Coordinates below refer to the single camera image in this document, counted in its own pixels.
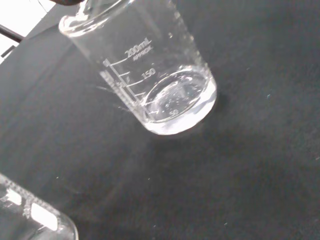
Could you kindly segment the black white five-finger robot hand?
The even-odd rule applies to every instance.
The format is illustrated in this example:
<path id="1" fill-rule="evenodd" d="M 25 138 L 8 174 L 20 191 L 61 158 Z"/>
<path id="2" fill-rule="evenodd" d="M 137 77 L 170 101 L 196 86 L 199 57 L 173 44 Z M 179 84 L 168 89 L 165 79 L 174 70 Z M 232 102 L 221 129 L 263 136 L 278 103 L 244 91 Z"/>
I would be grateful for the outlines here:
<path id="1" fill-rule="evenodd" d="M 50 1 L 62 6 L 74 6 L 83 2 L 84 0 L 50 0 Z"/>

